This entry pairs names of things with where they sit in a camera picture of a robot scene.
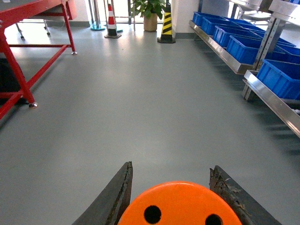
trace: plant pot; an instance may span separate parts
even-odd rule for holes
[[[145,31],[156,31],[158,29],[158,15],[152,13],[150,19],[144,17],[144,30]]]

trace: blue storage crate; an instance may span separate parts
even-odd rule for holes
[[[231,21],[231,22],[235,22],[237,24],[242,23],[242,24],[248,24],[248,25],[252,25],[253,26],[252,23],[250,23],[250,22],[248,22],[246,20],[238,20],[238,19],[227,18],[227,17],[224,17],[224,18],[227,19],[227,20],[229,20],[229,21]]]
[[[290,0],[291,3],[300,5],[300,0]]]
[[[257,78],[279,98],[300,100],[300,65],[263,60]]]
[[[258,30],[252,30],[253,33],[261,36],[263,38],[264,34],[265,34],[265,31],[258,31]],[[279,38],[278,41],[277,41],[277,44],[280,44],[280,45],[287,45],[287,46],[291,46],[291,47],[296,47],[296,45],[292,44],[291,42],[288,42],[282,38]]]
[[[218,15],[212,15],[212,14],[207,14],[207,13],[194,12],[194,16],[193,16],[193,22],[194,22],[194,24],[196,24],[197,26],[201,27],[201,25],[202,25],[202,18],[203,17],[209,17],[209,18],[216,18],[216,19],[226,20],[225,18],[220,17]]]
[[[240,27],[238,24],[231,22],[229,20],[220,20],[220,19],[215,19],[215,18],[203,18],[202,20],[202,26],[201,29],[208,35],[213,35],[215,32],[215,26],[216,25],[231,25],[231,26],[237,26]]]
[[[230,36],[227,51],[240,63],[252,65],[261,45],[261,40],[246,37]],[[267,55],[267,59],[282,60],[287,57],[287,53],[280,47],[276,47],[272,55]]]
[[[300,64],[300,49],[287,45],[280,45],[279,47],[288,52],[288,57],[284,60],[285,62]]]
[[[221,47],[227,47],[230,36],[248,37],[248,38],[252,38],[252,39],[262,40],[262,38],[259,35],[252,33],[251,31],[249,31],[247,29],[239,30],[239,29],[234,29],[234,27],[228,28],[228,27],[221,27],[221,26],[216,26],[216,30],[215,30],[213,39]]]
[[[256,27],[255,25],[251,24],[243,24],[243,23],[239,23],[240,26],[246,28],[246,29],[249,29],[249,30],[258,30],[258,31],[263,31],[265,32],[263,29],[259,28],[259,27]]]

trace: black and yellow striped post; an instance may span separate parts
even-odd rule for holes
[[[169,1],[167,1],[165,6],[163,31],[161,32],[161,36],[157,38],[157,42],[165,44],[173,44],[176,42],[172,36],[171,4]]]

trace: hole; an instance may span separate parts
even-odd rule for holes
[[[149,224],[156,224],[160,221],[161,211],[159,207],[151,205],[148,208],[146,208],[144,212],[144,217]]]
[[[205,220],[205,225],[223,225],[221,218],[216,214],[211,214]]]

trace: gray floor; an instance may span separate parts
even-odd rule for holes
[[[1,225],[72,224],[129,160],[132,199],[170,180],[208,187],[219,165],[283,225],[299,224],[300,139],[261,101],[244,101],[242,76],[203,42],[162,45],[127,26],[116,40],[73,34],[78,55],[66,51],[34,86],[39,107],[0,121]],[[49,40],[42,28],[24,36]],[[14,53],[28,78],[53,51]]]

